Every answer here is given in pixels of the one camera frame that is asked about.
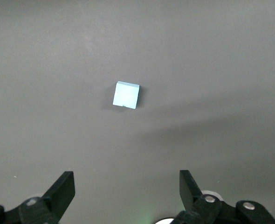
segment small box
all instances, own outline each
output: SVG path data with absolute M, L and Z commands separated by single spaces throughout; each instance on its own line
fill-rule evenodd
M 117 82 L 113 105 L 135 109 L 138 101 L 139 85 Z

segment white curved part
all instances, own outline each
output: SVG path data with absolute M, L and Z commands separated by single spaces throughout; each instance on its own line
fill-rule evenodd
M 217 197 L 218 199 L 220 199 L 222 202 L 224 201 L 223 198 L 220 196 L 220 194 L 217 193 L 217 192 L 214 192 L 214 191 L 202 190 L 202 194 L 204 194 L 204 195 L 213 195 L 213 196 Z
M 156 222 L 155 224 L 170 224 L 173 220 L 173 218 L 165 218 Z

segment gray tabletop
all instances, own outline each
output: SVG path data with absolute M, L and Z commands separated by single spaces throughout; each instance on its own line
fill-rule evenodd
M 180 169 L 275 217 L 275 0 L 0 0 L 0 204 L 73 170 L 62 224 L 152 224 Z

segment metal screw head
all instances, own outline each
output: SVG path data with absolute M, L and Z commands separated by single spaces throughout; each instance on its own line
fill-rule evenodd
M 209 195 L 205 196 L 205 200 L 206 202 L 209 202 L 209 203 L 215 202 L 215 198 Z
M 243 203 L 243 207 L 248 209 L 248 210 L 254 210 L 255 209 L 255 206 L 249 202 L 245 202 Z
M 26 205 L 27 205 L 27 206 L 31 206 L 31 205 L 35 204 L 36 202 L 37 202 L 37 200 L 36 200 L 35 198 L 31 198 L 31 199 L 26 203 Z

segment silver bolt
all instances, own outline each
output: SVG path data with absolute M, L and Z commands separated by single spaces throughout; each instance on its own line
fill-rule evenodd
M 26 205 L 27 205 L 27 206 L 31 206 L 31 205 L 35 204 L 36 202 L 37 202 L 36 199 L 31 198 L 31 199 L 26 203 Z
M 248 210 L 254 210 L 255 209 L 255 206 L 249 202 L 245 202 L 243 203 L 243 207 L 248 209 Z
M 206 202 L 209 202 L 209 203 L 215 202 L 215 198 L 212 197 L 212 196 L 209 196 L 209 195 L 207 195 L 207 196 L 205 197 L 205 200 L 206 200 Z

